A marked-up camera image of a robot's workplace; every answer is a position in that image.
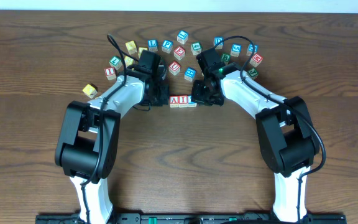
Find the red letter A block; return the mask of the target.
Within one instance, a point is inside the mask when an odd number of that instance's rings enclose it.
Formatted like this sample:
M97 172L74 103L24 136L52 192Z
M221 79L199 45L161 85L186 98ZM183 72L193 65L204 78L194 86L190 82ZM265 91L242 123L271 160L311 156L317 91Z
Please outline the red letter A block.
M171 108L179 107L179 96L170 96L169 100L170 100L169 105Z

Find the blue number 2 block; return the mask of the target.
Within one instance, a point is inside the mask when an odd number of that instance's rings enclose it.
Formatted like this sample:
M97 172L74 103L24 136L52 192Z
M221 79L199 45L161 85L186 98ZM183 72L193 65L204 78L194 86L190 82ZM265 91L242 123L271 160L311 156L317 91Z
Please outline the blue number 2 block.
M197 103L195 103L193 100L192 100L192 97L191 95L188 95L188 107L189 108L194 108L197 106Z

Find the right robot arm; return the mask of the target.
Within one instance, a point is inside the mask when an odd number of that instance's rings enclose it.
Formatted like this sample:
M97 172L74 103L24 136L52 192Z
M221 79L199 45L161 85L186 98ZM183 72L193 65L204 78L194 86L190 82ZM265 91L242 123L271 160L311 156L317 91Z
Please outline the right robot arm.
M273 212L281 222L302 222L306 216L305 190L321 140L305 102L286 99L259 85L236 63L200 62L204 79L193 84L193 101L221 105L229 99L256 122L263 160L275 175Z

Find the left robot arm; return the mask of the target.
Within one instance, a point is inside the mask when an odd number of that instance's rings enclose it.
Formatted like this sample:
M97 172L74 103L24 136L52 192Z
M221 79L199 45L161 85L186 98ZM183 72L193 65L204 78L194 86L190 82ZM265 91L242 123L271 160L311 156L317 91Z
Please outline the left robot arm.
M135 105L168 103L167 68L131 65L101 96L65 111L55 163L75 186L80 223L107 223L113 212L107 177L116 160L121 119Z

